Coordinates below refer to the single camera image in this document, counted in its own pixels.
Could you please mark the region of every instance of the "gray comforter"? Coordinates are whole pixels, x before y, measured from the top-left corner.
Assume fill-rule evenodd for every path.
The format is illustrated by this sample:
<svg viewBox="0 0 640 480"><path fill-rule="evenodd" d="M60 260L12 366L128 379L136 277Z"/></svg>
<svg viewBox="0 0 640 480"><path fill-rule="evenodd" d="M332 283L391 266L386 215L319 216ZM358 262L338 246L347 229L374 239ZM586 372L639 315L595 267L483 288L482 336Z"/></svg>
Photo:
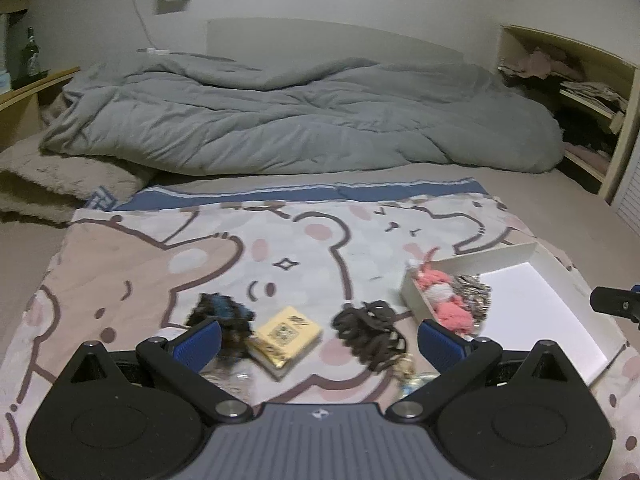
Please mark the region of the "gray comforter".
<svg viewBox="0 0 640 480"><path fill-rule="evenodd" d="M545 107L468 64L366 59L260 70L188 54L96 64L42 145L211 174L375 170L456 162L542 172L564 151Z"/></svg>

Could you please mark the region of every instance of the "open cardboard box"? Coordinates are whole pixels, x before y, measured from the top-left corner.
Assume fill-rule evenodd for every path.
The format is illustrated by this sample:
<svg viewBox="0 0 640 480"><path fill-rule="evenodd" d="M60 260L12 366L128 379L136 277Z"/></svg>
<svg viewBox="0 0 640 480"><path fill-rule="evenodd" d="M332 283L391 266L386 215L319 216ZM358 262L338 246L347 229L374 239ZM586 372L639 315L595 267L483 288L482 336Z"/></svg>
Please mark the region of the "open cardboard box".
<svg viewBox="0 0 640 480"><path fill-rule="evenodd" d="M505 350L531 350L540 339L554 340L587 384L625 343L614 319L591 309L586 282L537 242L454 256L434 261L432 267L450 276L480 274L480 280L492 287L482 336ZM400 293L418 322L436 319L410 272Z"/></svg>

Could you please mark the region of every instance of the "green glass bottle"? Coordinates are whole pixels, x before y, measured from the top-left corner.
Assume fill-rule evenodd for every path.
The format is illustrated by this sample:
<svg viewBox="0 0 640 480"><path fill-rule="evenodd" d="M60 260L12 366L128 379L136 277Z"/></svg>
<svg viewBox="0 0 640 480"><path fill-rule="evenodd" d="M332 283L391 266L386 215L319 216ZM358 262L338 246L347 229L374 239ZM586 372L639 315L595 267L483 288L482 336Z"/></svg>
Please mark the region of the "green glass bottle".
<svg viewBox="0 0 640 480"><path fill-rule="evenodd" d="M27 38L20 58L20 77L34 77L40 73L40 49L33 37L33 27L27 29Z"/></svg>

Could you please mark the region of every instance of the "white louvered panel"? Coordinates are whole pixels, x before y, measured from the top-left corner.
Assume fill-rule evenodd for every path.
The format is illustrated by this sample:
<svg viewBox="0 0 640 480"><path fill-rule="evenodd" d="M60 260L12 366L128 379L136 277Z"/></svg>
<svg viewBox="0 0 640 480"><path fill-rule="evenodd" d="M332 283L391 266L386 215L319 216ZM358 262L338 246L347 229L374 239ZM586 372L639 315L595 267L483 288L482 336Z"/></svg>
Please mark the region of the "white louvered panel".
<svg viewBox="0 0 640 480"><path fill-rule="evenodd" d="M636 142L611 206L618 216L640 236L640 141Z"/></svg>

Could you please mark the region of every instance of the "beige bed sheet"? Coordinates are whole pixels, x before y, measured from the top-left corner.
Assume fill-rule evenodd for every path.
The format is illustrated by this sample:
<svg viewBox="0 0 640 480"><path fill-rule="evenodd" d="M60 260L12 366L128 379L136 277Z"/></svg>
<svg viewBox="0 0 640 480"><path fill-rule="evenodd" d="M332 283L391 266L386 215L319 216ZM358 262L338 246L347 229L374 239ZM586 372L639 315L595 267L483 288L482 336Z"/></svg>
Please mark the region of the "beige bed sheet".
<svg viewBox="0 0 640 480"><path fill-rule="evenodd" d="M162 184L185 192L236 192L268 186L332 182L407 182L476 178L501 197L539 237L564 250L591 286L630 288L640 283L640 238L596 196L559 171L511 173L489 168L412 164L390 170L332 174L246 176L187 180L166 176ZM0 360L21 312L38 287L64 230L36 222L0 222ZM640 349L635 325L620 321Z"/></svg>

